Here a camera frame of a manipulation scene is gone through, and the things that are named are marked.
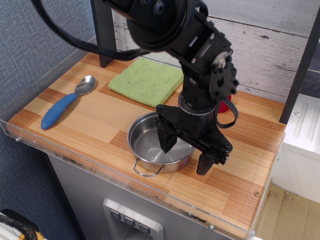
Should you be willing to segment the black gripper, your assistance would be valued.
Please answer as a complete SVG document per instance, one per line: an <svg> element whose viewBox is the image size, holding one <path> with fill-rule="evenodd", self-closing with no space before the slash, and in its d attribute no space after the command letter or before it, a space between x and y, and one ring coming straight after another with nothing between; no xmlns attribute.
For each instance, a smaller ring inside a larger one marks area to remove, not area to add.
<svg viewBox="0 0 320 240"><path fill-rule="evenodd" d="M198 175L206 175L213 164L224 165L228 161L233 146L219 130L213 111L207 115L192 115L177 106L164 104L157 105L155 110L159 144L165 154L180 138L201 151Z"/></svg>

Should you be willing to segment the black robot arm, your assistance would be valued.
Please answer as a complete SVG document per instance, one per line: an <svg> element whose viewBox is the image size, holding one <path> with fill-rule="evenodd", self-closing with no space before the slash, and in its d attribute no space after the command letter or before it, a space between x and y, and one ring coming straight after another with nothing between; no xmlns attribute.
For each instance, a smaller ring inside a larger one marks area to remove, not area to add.
<svg viewBox="0 0 320 240"><path fill-rule="evenodd" d="M105 4L126 18L141 53L166 52L181 65L178 106L155 108L161 149L168 152L182 139L200 150L201 176L214 164L225 164L233 147L221 129L232 123L220 123L217 116L225 104L238 117L230 97L239 82L231 44L207 19L205 4L200 0L107 0Z"/></svg>

